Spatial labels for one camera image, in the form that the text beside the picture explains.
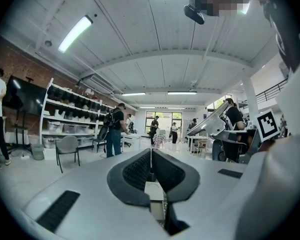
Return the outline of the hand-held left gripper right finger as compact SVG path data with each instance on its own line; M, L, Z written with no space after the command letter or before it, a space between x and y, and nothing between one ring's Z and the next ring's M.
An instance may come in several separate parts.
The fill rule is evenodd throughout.
M164 229L171 236L190 239L219 231L215 217L239 182L245 166L151 151L152 170L166 194Z

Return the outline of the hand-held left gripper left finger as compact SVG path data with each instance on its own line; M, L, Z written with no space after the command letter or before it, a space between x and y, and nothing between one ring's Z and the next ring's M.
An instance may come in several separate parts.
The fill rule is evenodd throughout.
M82 165L39 192L25 206L25 227L38 240L164 240L150 207L127 204L108 185L108 173L148 149Z

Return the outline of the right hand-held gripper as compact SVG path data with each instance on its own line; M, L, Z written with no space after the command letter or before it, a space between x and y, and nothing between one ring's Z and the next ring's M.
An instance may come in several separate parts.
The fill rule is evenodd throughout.
M248 123L246 130L224 130L210 137L225 142L240 142L242 154L240 164L248 164L252 155L267 151L279 137L280 129L271 109L261 112L255 117L256 124Z

